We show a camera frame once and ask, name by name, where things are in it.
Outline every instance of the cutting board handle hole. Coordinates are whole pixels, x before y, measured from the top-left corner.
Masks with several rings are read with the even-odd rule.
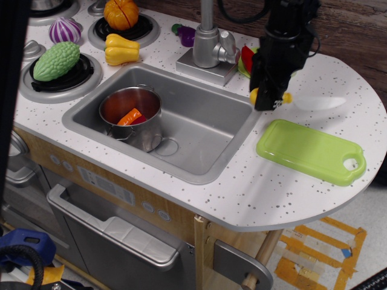
[[[344,160],[343,164],[344,164],[344,167],[349,171],[353,171],[353,170],[357,169],[359,166],[356,159],[354,159],[354,158],[348,158],[348,159]]]

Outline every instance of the cutting board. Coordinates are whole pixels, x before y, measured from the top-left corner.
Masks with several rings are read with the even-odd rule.
[[[256,145],[259,156],[339,186],[366,169],[362,148],[351,141],[286,120],[270,123]],[[344,163],[355,160],[353,169]]]

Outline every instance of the blue object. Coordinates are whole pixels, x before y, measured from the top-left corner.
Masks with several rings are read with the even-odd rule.
[[[341,252],[343,253],[345,258],[352,257],[352,252],[349,249],[341,249]]]
[[[17,228],[0,238],[0,248],[16,245],[33,248],[41,256],[43,266],[50,265],[56,253],[56,246],[49,235],[38,231]],[[8,261],[21,266],[32,266],[31,262],[24,257],[14,255],[0,257],[0,265],[5,265]]]

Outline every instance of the black burner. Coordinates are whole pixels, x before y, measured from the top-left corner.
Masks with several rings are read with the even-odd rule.
[[[42,18],[47,16],[52,16],[55,14],[58,14],[58,12],[61,12],[62,10],[69,9],[71,5],[73,4],[72,0],[64,0],[61,5],[49,9],[49,10],[30,10],[30,17],[36,17],[36,18]]]
[[[106,41],[107,35],[111,33],[115,33],[118,35],[121,35],[122,37],[129,39],[129,40],[137,40],[141,37],[146,36],[148,33],[150,33],[153,29],[152,22],[142,16],[138,16],[137,23],[128,30],[115,30],[109,26],[109,23],[105,20],[105,18],[101,18],[96,22],[96,34],[98,37],[100,37],[103,41]]]
[[[33,78],[34,67],[38,60],[39,59],[35,60],[30,67],[30,75],[34,80],[34,82],[31,83],[31,86],[37,92],[67,91],[83,84],[90,78],[90,75],[92,75],[94,72],[94,68],[91,66],[89,58],[81,54],[75,66],[71,70],[69,70],[69,72],[66,73],[64,76],[59,77],[55,80],[50,80],[49,82],[41,82]]]

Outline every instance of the faucet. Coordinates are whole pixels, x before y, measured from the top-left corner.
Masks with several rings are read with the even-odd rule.
[[[213,68],[220,62],[238,63],[241,51],[228,31],[219,33],[213,24],[213,0],[201,0],[201,25],[195,33],[193,62],[201,68]]]
[[[233,35],[213,24],[213,0],[201,0],[193,48],[177,60],[176,70],[224,86],[238,70],[240,56]]]

